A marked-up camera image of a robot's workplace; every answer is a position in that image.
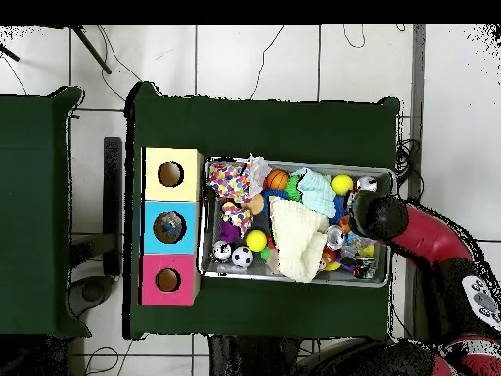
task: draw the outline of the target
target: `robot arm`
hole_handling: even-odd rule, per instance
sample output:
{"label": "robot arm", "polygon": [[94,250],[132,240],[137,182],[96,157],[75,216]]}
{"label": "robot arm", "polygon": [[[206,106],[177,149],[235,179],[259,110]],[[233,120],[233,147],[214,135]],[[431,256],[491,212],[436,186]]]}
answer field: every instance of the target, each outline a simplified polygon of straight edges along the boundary
{"label": "robot arm", "polygon": [[478,275],[470,250],[444,220],[399,198],[360,191],[350,225],[414,261],[424,274],[432,342],[470,376],[500,376],[499,283]]}

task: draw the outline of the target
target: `light blue cloth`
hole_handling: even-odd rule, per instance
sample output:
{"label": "light blue cloth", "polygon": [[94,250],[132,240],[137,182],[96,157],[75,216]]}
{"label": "light blue cloth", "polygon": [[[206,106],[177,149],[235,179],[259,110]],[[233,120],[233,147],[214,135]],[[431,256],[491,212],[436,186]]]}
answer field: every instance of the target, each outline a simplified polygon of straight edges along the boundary
{"label": "light blue cloth", "polygon": [[291,176],[302,176],[297,184],[297,189],[302,193],[302,202],[310,209],[324,214],[326,217],[334,217],[334,197],[336,194],[331,189],[331,177],[315,173],[309,168],[302,168]]}

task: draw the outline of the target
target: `pink box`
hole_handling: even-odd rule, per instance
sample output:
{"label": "pink box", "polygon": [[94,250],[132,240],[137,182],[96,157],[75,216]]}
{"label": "pink box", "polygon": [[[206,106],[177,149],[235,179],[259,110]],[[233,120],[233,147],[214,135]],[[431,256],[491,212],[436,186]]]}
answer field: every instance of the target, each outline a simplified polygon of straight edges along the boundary
{"label": "pink box", "polygon": [[[191,254],[143,255],[143,275],[138,279],[139,284],[142,281],[140,306],[192,306],[200,288],[195,260],[196,256]],[[177,274],[173,291],[163,291],[158,286],[158,275],[164,269]]]}

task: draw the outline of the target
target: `white cloth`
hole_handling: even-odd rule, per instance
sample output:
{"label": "white cloth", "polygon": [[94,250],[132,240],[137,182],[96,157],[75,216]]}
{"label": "white cloth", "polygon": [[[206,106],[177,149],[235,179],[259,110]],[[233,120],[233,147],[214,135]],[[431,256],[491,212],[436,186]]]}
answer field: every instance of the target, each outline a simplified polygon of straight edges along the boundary
{"label": "white cloth", "polygon": [[309,283],[327,242],[327,217],[300,202],[275,200],[270,204],[272,229],[279,250],[279,270],[296,282]]}
{"label": "white cloth", "polygon": [[252,199],[255,195],[262,192],[262,183],[271,173],[268,162],[263,157],[254,157],[250,155],[250,175],[249,175],[249,197]]}

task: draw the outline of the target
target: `circular hole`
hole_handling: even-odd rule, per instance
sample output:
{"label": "circular hole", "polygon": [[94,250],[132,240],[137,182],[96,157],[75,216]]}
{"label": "circular hole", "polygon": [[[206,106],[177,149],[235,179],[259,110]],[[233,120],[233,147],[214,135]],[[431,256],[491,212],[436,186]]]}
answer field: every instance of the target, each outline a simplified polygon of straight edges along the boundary
{"label": "circular hole", "polygon": [[155,277],[155,284],[161,291],[176,291],[181,285],[181,276],[175,269],[164,268]]}
{"label": "circular hole", "polygon": [[159,182],[165,187],[176,187],[183,178],[183,167],[177,162],[165,162],[159,167]]}
{"label": "circular hole", "polygon": [[175,211],[161,213],[153,224],[153,233],[164,244],[175,244],[186,233],[184,217]]}

